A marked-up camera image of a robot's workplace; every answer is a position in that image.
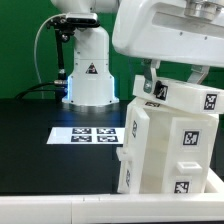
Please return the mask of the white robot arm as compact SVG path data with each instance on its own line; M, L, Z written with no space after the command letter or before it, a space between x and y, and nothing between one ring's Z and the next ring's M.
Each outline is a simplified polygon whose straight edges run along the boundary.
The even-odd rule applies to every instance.
M109 48L135 58L224 67L224 0L51 0L73 27L74 69L63 101L116 104Z

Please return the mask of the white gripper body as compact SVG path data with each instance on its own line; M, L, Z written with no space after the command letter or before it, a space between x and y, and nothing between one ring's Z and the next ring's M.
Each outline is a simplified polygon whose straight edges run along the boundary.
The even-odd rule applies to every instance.
M185 64L224 67L224 2L122 0L112 43L123 55Z

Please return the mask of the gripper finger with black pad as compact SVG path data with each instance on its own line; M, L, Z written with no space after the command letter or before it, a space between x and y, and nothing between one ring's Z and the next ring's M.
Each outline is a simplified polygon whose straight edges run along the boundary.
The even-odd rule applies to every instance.
M156 59L144 59L144 85L143 90L150 94L157 94L162 83L157 79L156 70L160 67L160 61Z
M188 83L201 84L209 73L210 67L203 65L193 65L191 67L191 75L188 78Z

